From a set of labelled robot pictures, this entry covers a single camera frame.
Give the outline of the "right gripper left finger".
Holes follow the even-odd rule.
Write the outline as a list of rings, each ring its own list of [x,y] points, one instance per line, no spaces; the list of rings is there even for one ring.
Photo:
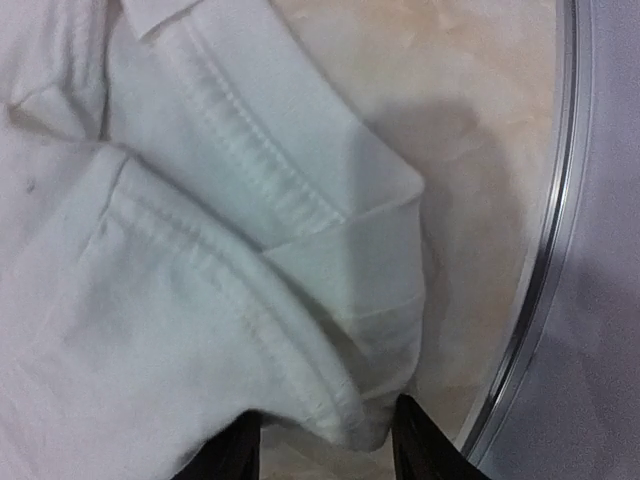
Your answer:
[[[258,480],[261,415],[245,412],[211,438],[173,480]]]

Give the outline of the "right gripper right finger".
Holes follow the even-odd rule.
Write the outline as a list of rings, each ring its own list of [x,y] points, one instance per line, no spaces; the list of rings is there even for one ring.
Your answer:
[[[396,401],[392,446],[397,480],[489,480],[406,394]]]

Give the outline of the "white t-shirt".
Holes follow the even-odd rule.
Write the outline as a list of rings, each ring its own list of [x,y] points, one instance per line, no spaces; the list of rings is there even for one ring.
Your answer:
[[[265,1],[1,5],[1,475],[169,479],[241,414],[380,448],[421,176]]]

